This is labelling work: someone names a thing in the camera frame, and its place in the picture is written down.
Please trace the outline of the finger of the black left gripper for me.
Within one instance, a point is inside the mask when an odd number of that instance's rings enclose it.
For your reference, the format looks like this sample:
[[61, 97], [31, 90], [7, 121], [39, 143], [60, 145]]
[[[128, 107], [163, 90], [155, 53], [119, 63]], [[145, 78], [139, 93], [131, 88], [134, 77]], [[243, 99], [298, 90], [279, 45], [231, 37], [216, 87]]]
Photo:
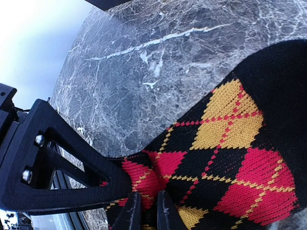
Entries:
[[126, 198], [126, 172], [94, 150], [45, 101], [17, 113], [18, 127], [0, 153], [0, 207], [34, 215], [101, 208]]

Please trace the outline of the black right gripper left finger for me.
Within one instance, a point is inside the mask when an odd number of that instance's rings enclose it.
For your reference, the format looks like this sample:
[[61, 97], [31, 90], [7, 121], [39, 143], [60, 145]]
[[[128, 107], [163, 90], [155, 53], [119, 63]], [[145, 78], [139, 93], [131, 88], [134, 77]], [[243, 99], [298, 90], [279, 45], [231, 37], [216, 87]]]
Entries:
[[140, 230], [141, 213], [141, 195], [138, 192], [132, 192], [112, 226], [112, 230]]

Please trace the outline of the black argyle orange red sock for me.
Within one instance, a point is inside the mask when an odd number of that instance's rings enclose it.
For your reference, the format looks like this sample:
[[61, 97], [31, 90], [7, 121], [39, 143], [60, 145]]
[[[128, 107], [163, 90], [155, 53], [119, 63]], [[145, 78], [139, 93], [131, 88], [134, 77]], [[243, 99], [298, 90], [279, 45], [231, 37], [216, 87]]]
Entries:
[[240, 62], [142, 151], [112, 158], [157, 230], [165, 190], [188, 230], [260, 230], [307, 207], [307, 42]]

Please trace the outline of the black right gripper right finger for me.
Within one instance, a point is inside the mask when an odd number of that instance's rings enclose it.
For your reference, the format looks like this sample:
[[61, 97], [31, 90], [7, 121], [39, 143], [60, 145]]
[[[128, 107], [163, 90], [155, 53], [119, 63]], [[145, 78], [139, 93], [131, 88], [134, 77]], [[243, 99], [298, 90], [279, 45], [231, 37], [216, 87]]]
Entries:
[[157, 229], [158, 230], [187, 230], [177, 208], [169, 194], [163, 190], [158, 193], [157, 200]]

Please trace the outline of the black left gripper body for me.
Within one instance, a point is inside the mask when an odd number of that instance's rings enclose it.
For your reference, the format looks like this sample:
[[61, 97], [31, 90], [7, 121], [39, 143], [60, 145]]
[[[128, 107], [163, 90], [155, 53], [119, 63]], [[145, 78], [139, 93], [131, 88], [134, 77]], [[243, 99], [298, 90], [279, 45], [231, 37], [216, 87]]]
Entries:
[[17, 112], [12, 101], [17, 89], [0, 84], [0, 152], [6, 153], [18, 123]]

